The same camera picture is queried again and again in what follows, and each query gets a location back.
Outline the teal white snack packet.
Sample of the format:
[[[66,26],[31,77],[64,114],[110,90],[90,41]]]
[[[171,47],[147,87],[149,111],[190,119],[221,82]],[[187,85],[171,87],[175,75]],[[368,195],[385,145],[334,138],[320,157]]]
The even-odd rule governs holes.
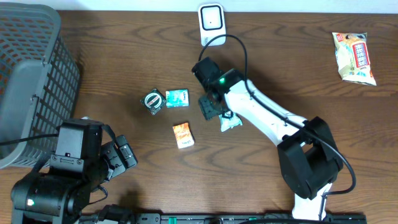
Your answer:
[[[219,115],[220,119],[220,129],[221,132],[225,132],[228,129],[232,129],[236,126],[242,126],[243,122],[241,121],[240,117],[232,112],[232,111],[227,111]]]

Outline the orange snack packet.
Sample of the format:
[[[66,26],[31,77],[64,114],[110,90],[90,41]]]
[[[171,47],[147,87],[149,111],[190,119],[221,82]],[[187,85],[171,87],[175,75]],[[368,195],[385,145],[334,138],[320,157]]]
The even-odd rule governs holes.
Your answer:
[[[179,149],[194,145],[195,141],[190,131],[189,123],[175,125],[172,129]]]

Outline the white yellow chip bag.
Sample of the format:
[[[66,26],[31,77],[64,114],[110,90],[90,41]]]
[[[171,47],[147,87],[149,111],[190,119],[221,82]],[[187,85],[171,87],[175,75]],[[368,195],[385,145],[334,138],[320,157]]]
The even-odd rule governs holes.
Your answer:
[[[333,32],[338,73],[344,82],[376,86],[366,44],[368,33]]]

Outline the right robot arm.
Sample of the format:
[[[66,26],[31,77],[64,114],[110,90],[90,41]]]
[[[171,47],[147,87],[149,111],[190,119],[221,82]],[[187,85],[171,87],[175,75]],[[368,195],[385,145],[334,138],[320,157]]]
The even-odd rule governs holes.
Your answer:
[[[192,72],[206,92],[200,99],[206,119],[234,113],[255,125],[277,147],[282,178],[295,194],[292,216],[324,220],[326,194],[343,168],[327,123],[289,112],[239,70],[223,72],[208,57],[197,62]]]

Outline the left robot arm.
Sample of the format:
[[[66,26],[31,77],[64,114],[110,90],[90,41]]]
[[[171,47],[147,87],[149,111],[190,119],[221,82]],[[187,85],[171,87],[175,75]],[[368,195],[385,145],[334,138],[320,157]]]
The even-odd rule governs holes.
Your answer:
[[[137,165],[125,136],[90,119],[58,128],[56,150],[39,159],[11,191],[13,223],[75,223],[103,184]]]

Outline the white barcode scanner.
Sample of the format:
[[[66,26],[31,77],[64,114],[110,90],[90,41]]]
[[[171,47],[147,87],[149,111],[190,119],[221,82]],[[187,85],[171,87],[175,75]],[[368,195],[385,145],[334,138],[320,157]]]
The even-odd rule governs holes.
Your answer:
[[[200,40],[204,47],[216,36],[226,34],[224,9],[218,3],[202,4],[198,8]]]

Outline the dark grey plastic basket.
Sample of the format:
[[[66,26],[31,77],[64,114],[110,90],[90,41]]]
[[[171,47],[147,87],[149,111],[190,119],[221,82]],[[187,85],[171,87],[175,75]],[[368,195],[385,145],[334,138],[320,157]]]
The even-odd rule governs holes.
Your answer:
[[[81,75],[49,6],[1,3],[1,168],[32,167],[73,116]]]

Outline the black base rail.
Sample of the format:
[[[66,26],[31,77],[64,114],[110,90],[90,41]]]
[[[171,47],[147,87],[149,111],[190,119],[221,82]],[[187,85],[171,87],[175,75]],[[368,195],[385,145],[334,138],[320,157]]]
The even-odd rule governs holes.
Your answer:
[[[287,213],[257,215],[161,215],[158,213],[97,213],[82,216],[78,223],[132,223],[132,224],[239,224],[239,223],[305,223]]]

